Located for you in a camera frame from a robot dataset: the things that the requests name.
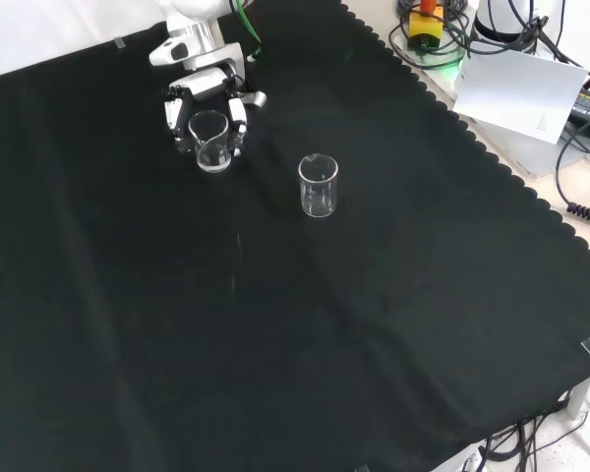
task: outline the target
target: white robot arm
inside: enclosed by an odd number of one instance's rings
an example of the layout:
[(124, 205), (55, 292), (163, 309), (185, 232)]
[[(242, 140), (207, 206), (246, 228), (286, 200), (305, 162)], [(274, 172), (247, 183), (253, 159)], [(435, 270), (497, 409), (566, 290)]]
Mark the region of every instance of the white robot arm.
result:
[[(245, 5), (253, 0), (246, 0)], [(217, 19), (231, 14), (229, 0), (157, 0), (166, 15), (170, 38), (149, 56), (153, 66), (178, 63), (191, 72), (173, 82), (166, 95), (166, 118), (178, 149), (186, 150), (191, 137), (188, 122), (196, 102), (217, 94), (229, 98), (233, 126), (230, 151), (240, 155), (247, 134), (245, 105), (262, 107), (261, 91), (243, 93), (245, 57), (239, 43), (225, 44)]]

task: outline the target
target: paper sheet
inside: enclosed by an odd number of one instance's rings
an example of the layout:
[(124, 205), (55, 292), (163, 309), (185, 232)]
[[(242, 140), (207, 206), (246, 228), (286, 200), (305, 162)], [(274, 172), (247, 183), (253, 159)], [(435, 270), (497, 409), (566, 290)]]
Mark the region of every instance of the paper sheet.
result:
[(507, 51), (466, 58), (456, 82), (456, 113), (555, 144), (586, 71)]

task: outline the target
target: white surface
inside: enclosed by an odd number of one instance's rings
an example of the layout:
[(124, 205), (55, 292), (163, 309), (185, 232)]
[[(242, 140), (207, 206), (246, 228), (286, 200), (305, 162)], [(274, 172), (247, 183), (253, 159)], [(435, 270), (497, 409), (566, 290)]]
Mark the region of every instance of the white surface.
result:
[(583, 69), (530, 54), (466, 58), (454, 111), (556, 144), (587, 76)]
[(0, 0), (0, 74), (163, 19), (154, 0)]
[[(579, 0), (586, 4), (589, 0)], [(343, 0), (349, 9), (356, 16), (363, 20), (369, 27), (374, 29), (385, 42), (389, 31), (397, 25), (396, 18), (389, 12), (394, 11), (393, 0)], [(572, 52), (572, 58), (577, 60), (579, 57), (576, 51)], [(423, 72), (414, 70), (420, 76), (428, 89), (432, 91), (440, 101), (445, 102), (451, 108), (452, 101), (450, 98)], [(485, 136), (483, 130), (474, 122), (469, 122), (469, 129), (477, 135), (477, 139), (483, 142), (489, 151), (496, 152), (496, 148)], [(527, 181), (528, 187), (535, 189), (541, 199), (548, 201), (552, 207), (562, 214), (565, 214), (565, 204), (560, 199), (555, 187), (553, 176), (539, 179), (537, 181)], [(561, 184), (570, 196), (576, 202), (590, 207), (590, 161), (578, 162), (566, 168), (561, 173)], [(585, 223), (570, 215), (566, 215), (565, 220), (575, 228), (576, 234), (583, 237), (590, 245), (590, 224)], [(538, 435), (538, 447), (550, 443), (557, 439), (563, 433), (579, 424), (578, 421), (571, 421), (565, 412), (553, 415), (547, 419)], [(590, 471), (590, 413), (586, 425), (567, 437), (559, 444), (544, 449), (538, 453), (538, 469), (547, 472), (588, 472)], [(489, 463), (488, 470), (491, 472), (513, 472), (516, 466), (514, 460), (495, 464)]]

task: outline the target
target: black tablecloth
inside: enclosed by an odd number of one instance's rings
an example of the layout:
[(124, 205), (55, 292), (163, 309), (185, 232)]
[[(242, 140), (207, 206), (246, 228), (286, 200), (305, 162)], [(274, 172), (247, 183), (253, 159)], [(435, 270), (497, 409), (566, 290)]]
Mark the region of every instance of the black tablecloth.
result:
[(572, 229), (338, 2), (250, 13), (221, 175), (168, 141), (162, 26), (0, 78), (0, 471), (428, 471), (590, 375)]

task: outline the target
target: black cable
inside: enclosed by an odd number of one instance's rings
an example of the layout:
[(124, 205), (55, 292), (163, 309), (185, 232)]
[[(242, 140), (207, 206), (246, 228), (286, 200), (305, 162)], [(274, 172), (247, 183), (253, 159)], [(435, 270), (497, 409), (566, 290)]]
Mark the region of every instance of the black cable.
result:
[(558, 40), (555, 43), (556, 47), (560, 47), (561, 34), (563, 33), (563, 18), (565, 17), (565, 14), (566, 14), (566, 0), (561, 0), (560, 34), (558, 35)]
[(574, 138), (577, 137), (578, 135), (582, 134), (584, 131), (586, 131), (588, 129), (590, 129), (590, 122), (586, 123), (584, 126), (579, 128), (579, 130), (573, 136), (571, 136), (570, 138), (568, 138), (568, 140), (566, 140), (566, 144), (561, 149), (560, 156), (558, 157), (558, 162), (556, 163), (556, 166), (555, 166), (555, 183), (556, 183), (556, 186), (558, 187), (558, 192), (560, 193), (560, 197), (566, 202), (567, 205), (570, 205), (570, 201), (563, 194), (563, 190), (561, 189), (561, 185), (560, 185), (561, 160), (563, 159), (563, 155), (566, 152), (566, 149), (568, 148), (568, 146), (570, 146), (570, 143), (572, 143), (574, 141)]
[[(490, 450), (490, 446), (492, 445), (492, 437), (489, 437), (486, 441), (485, 444), (485, 450), (489, 451)], [(483, 469), (485, 469), (485, 464), (488, 461), (488, 454), (485, 453), (483, 454), (483, 457), (481, 458), (481, 463), (479, 464), (479, 467), (476, 469), (476, 472), (483, 472)]]
[(538, 472), (538, 448), (536, 439), (538, 439), (538, 430), (540, 426), (536, 427), (536, 420), (533, 420), (533, 429), (535, 430), (533, 433), (533, 472)]
[[(463, 11), (467, 8), (467, 0), (444, 0), (444, 1), (447, 3), (452, 3), (454, 8), (453, 8), (453, 11), (451, 12), (451, 15), (454, 19), (457, 19), (459, 21), (462, 29), (464, 31), (466, 31), (470, 25), (470, 19), (468, 18), (467, 15), (465, 15), (463, 13)], [(389, 44), (391, 46), (391, 49), (393, 49), (393, 52), (400, 59), (402, 59), (404, 62), (406, 62), (407, 64), (409, 64), (413, 67), (417, 67), (418, 69), (422, 69), (422, 70), (440, 69), (443, 67), (448, 67), (448, 66), (452, 66), (452, 65), (456, 65), (456, 64), (460, 63), (461, 60), (463, 59), (462, 55), (460, 55), (459, 57), (457, 57), (453, 60), (441, 62), (440, 64), (418, 64), (415, 61), (413, 61), (409, 56), (404, 54), (395, 45), (392, 38), (393, 38), (393, 34), (398, 30), (402, 31), (402, 34), (404, 35), (404, 37), (407, 40), (407, 43), (410, 44), (411, 39), (409, 38), (408, 32), (404, 28), (404, 25), (409, 21), (411, 13), (418, 13), (422, 16), (434, 18), (440, 22), (443, 22), (443, 18), (438, 17), (437, 15), (432, 15), (432, 14), (428, 14), (428, 13), (419, 11), (419, 6), (413, 5), (413, 0), (398, 0), (397, 14), (399, 16), (400, 23), (397, 27), (395, 27), (394, 29), (391, 30), (391, 32), (389, 33), (389, 37), (388, 37)], [(432, 54), (432, 55), (438, 55), (438, 56), (439, 55), (445, 56), (448, 54), (453, 54), (455, 52), (458, 52), (460, 50), (460, 48), (456, 47), (452, 50), (444, 51), (447, 47), (451, 46), (453, 43), (454, 43), (454, 41), (451, 40), (448, 43), (446, 43), (444, 45), (440, 45), (438, 47), (422, 47), (420, 49), (420, 53)]]
[(573, 66), (579, 67), (581, 69), (585, 69), (581, 64), (579, 64), (578, 62), (570, 59), (568, 56), (566, 56), (563, 52), (561, 52), (558, 47), (551, 41), (551, 39), (546, 36), (545, 33), (543, 33), (542, 31), (540, 31), (540, 36), (539, 36), (540, 40), (542, 42), (544, 42), (547, 47), (551, 50), (551, 52), (553, 52), (554, 54), (556, 54), (558, 56), (558, 60), (564, 63), (570, 63)]
[[(410, 17), (411, 13), (418, 13), (423, 17), (433, 18), (440, 22), (443, 22), (443, 28), (448, 32), (451, 38), (451, 42), (447, 43), (445, 46), (440, 46), (437, 48), (423, 48), (422, 52), (425, 54), (435, 54), (435, 55), (446, 55), (447, 53), (454, 53), (457, 52), (459, 49), (464, 49), (468, 52), (468, 56), (471, 53), (478, 54), (478, 55), (496, 55), (501, 54), (508, 50), (519, 50), (520, 48), (527, 47), (531, 44), (530, 39), (533, 39), (534, 35), (537, 35), (537, 26), (534, 28), (530, 28), (529, 30), (524, 29), (522, 33), (518, 36), (518, 38), (508, 44), (503, 45), (502, 43), (488, 41), (487, 39), (480, 39), (480, 38), (471, 38), (468, 34), (467, 30), (469, 28), (470, 20), (463, 13), (465, 8), (467, 7), (467, 0), (444, 0), (442, 5), (443, 6), (443, 16), (439, 17), (437, 15), (433, 15), (430, 13), (422, 12), (419, 10), (419, 6), (413, 5), (413, 0), (398, 0), (397, 3), (397, 13), (399, 16), (400, 24), (395, 27), (388, 36), (389, 44), (393, 49), (393, 52), (398, 55), (402, 60), (404, 60), (407, 64), (417, 67), (419, 69), (424, 70), (432, 70), (432, 69), (439, 69), (442, 67), (447, 67), (450, 65), (455, 65), (461, 62), (462, 57), (458, 57), (451, 61), (446, 61), (440, 64), (434, 65), (424, 65), (418, 64), (413, 61), (411, 58), (406, 56), (400, 49), (395, 46), (393, 43), (392, 37), (393, 34), (398, 31), (402, 30), (407, 41), (410, 41), (408, 37), (408, 33), (404, 29), (404, 24), (406, 23), (408, 17)], [(461, 21), (461, 18), (466, 19), (466, 24), (464, 25)], [(460, 27), (453, 25), (450, 20), (457, 19), (459, 21)], [(448, 51), (447, 53), (439, 53), (445, 47), (450, 46), (452, 43), (456, 43), (457, 48)], [(496, 48), (496, 50), (477, 50), (471, 47), (472, 42), (484, 43), (491, 45)]]
[(563, 129), (563, 131), (564, 131), (564, 132), (565, 132), (567, 135), (569, 135), (569, 136), (572, 138), (572, 140), (573, 140), (573, 141), (575, 141), (575, 142), (576, 142), (576, 143), (579, 145), (579, 147), (580, 147), (580, 150), (582, 150), (582, 151), (583, 151), (583, 152), (585, 152), (586, 154), (590, 154), (590, 147), (588, 147), (587, 145), (585, 145), (585, 144), (583, 144), (581, 141), (579, 141), (579, 139), (577, 138), (577, 134), (572, 134), (572, 133), (570, 132), (570, 130), (568, 130), (568, 128), (567, 128), (567, 127), (566, 127), (566, 128), (564, 128), (564, 129)]
[(494, 16), (492, 15), (492, 0), (488, 0), (488, 15), (490, 16), (490, 25), (492, 26), (492, 31), (495, 33), (496, 38), (501, 40), (501, 35), (499, 31), (496, 29), (496, 24), (494, 23)]
[(494, 446), (494, 448), (493, 448), (493, 449), (492, 449), (490, 452), (496, 452), (496, 450), (497, 450), (499, 447), (501, 447), (501, 446), (502, 446), (504, 443), (506, 443), (506, 442), (509, 440), (509, 438), (511, 438), (513, 435), (515, 435), (515, 434), (516, 434), (516, 432), (517, 432), (517, 430), (516, 430), (516, 429), (513, 429), (513, 431), (512, 431), (511, 433), (509, 433), (509, 434), (507, 435), (507, 437), (506, 437), (504, 440), (502, 440), (501, 442), (499, 442), (498, 444), (496, 444), (496, 445)]
[(539, 447), (536, 449), (536, 453), (540, 452), (542, 449), (546, 449), (547, 447), (550, 447), (554, 444), (559, 443), (561, 440), (563, 440), (566, 436), (571, 435), (572, 433), (574, 433), (575, 431), (577, 431), (578, 429), (580, 429), (583, 425), (586, 424), (586, 420), (588, 419), (588, 412), (586, 411), (586, 416), (583, 418), (583, 421), (581, 422), (581, 424), (579, 426), (577, 426), (576, 428), (573, 428), (572, 430), (570, 430), (569, 432), (567, 432), (565, 435), (560, 436), (559, 438), (557, 438), (556, 440), (554, 440), (553, 442), (549, 442), (546, 445), (543, 445), (542, 447)]

